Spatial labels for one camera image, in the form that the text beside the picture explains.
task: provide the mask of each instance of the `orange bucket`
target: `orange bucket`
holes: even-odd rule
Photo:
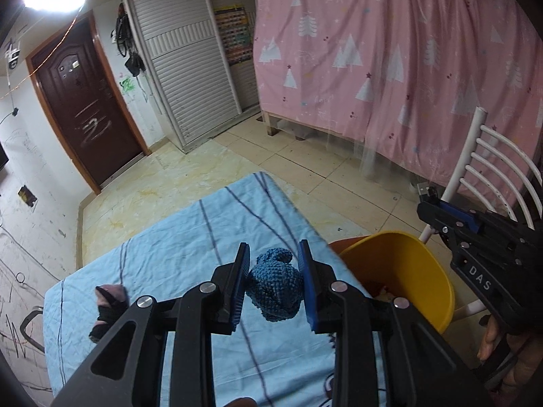
[[[401,231],[383,231],[338,240],[330,248],[372,296],[385,285],[394,296],[412,302],[439,333],[449,326],[454,312],[452,284],[430,250],[416,237]]]

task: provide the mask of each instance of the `door handle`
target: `door handle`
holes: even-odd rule
[[[28,314],[23,320],[23,322],[21,323],[19,330],[21,331],[21,335],[24,337],[24,339],[26,339],[26,341],[32,344],[36,349],[45,353],[45,347],[42,346],[39,342],[37,342],[35,339],[31,338],[31,336],[26,333],[26,326],[28,326],[29,323],[38,315],[43,315],[42,306],[34,306],[32,308],[31,313]]]

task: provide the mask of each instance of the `blue knitted toy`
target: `blue knitted toy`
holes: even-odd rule
[[[303,299],[303,278],[290,265],[292,253],[272,248],[256,259],[247,276],[246,294],[268,321],[293,318]]]

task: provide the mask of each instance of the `wooden door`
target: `wooden door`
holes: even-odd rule
[[[61,39],[32,57],[34,68]],[[142,152],[108,84],[88,19],[72,28],[36,77],[60,132],[97,185]]]

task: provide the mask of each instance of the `metal screw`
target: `metal screw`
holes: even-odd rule
[[[345,292],[348,286],[345,282],[337,281],[330,285],[330,289],[334,292]]]
[[[398,309],[407,309],[409,307],[409,300],[403,297],[396,297],[394,299],[394,306]]]
[[[142,309],[148,308],[151,306],[151,304],[153,304],[153,298],[149,297],[148,295],[144,295],[143,297],[137,299],[136,304]]]
[[[217,285],[213,282],[205,282],[200,285],[200,292],[202,293],[211,293],[216,290]]]

